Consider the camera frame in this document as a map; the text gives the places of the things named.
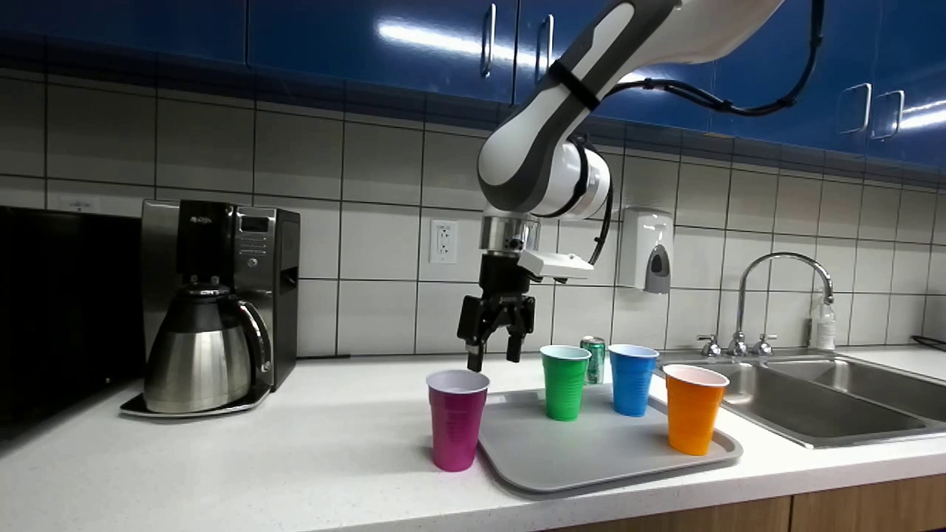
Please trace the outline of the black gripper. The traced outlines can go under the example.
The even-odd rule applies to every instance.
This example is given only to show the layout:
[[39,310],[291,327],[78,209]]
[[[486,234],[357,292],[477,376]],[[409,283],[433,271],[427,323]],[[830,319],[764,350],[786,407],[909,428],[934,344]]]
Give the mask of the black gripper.
[[508,332],[505,357],[520,360],[523,341],[535,327],[535,298],[530,295],[533,276],[515,258],[486,255],[480,265],[480,295],[462,301],[456,336],[467,350],[467,369],[480,372],[486,336],[496,327]]

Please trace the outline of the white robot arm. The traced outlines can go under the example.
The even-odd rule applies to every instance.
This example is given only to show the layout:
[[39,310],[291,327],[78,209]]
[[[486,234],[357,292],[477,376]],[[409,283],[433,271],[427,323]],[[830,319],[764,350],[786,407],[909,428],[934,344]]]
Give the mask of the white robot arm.
[[783,0],[613,0],[542,75],[535,94],[483,146],[477,178],[483,220],[480,295],[462,301],[459,341],[483,369],[489,341],[505,327],[505,357],[520,360],[535,326],[533,282],[588,277],[588,261],[542,255],[542,220],[613,209],[613,175],[576,140],[580,125],[644,66],[703,66],[733,53]]

